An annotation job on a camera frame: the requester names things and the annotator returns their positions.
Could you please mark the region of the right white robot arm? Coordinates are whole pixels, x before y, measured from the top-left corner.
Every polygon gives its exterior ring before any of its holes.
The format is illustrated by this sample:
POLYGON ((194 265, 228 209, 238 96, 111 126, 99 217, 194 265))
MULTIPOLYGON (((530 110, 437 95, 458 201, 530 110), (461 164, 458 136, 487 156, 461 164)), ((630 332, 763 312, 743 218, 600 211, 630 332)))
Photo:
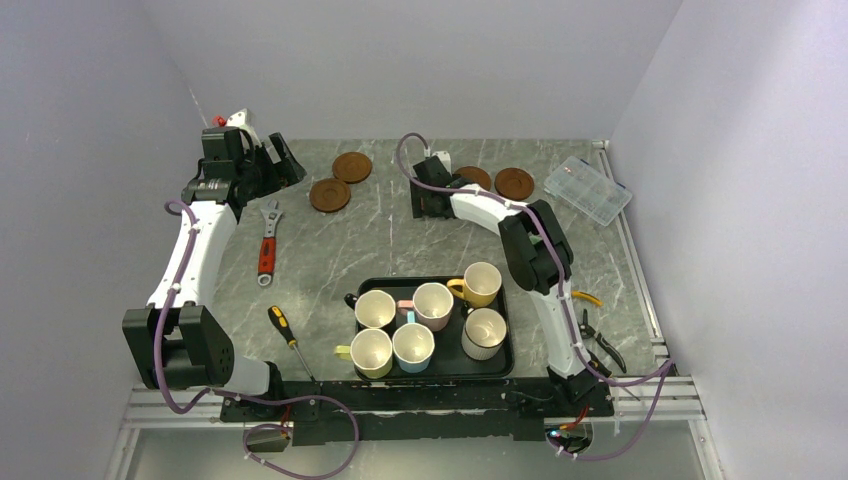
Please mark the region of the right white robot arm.
POLYGON ((413 166, 413 212, 470 221, 500 238, 509 274, 530 296, 548 350, 551 401, 574 415, 585 407, 597 376, 571 300, 573 252, 550 205, 512 201, 451 175, 431 156, 413 166))

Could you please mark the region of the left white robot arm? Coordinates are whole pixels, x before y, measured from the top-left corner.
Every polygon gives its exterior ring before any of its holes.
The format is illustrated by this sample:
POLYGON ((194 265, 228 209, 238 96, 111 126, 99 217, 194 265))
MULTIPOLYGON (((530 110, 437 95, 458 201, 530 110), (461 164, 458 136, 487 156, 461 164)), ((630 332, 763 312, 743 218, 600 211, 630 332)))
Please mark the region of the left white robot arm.
POLYGON ((303 180, 304 168, 281 133, 265 141, 245 127, 203 131, 195 176, 166 210, 180 232, 162 280, 142 308, 129 309, 122 331, 149 389, 209 387, 247 395, 264 420, 279 417, 286 390, 270 362, 238 353, 213 314, 224 250, 249 202, 303 180))

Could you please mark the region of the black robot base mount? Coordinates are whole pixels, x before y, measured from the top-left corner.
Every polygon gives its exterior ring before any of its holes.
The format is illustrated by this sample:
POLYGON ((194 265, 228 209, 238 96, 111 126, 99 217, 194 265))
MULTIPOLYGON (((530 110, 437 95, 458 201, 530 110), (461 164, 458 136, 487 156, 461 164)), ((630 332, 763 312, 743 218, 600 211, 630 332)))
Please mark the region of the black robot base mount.
POLYGON ((614 413, 609 387, 585 375, 569 384, 543 377, 364 382, 282 381, 253 399, 227 392, 224 422, 293 424, 296 446, 360 439, 510 437, 536 441, 544 429, 578 416, 614 413))

